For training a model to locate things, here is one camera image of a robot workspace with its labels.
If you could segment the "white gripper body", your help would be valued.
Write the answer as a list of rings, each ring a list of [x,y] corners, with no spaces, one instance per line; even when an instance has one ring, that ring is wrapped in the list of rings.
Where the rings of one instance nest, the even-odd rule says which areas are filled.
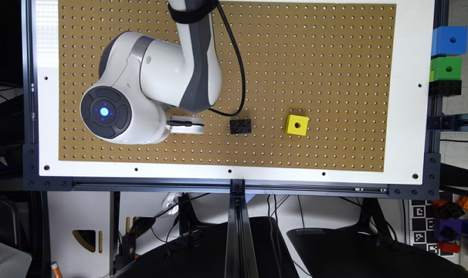
[[[173,134],[204,134],[205,122],[197,117],[171,116],[167,126]]]

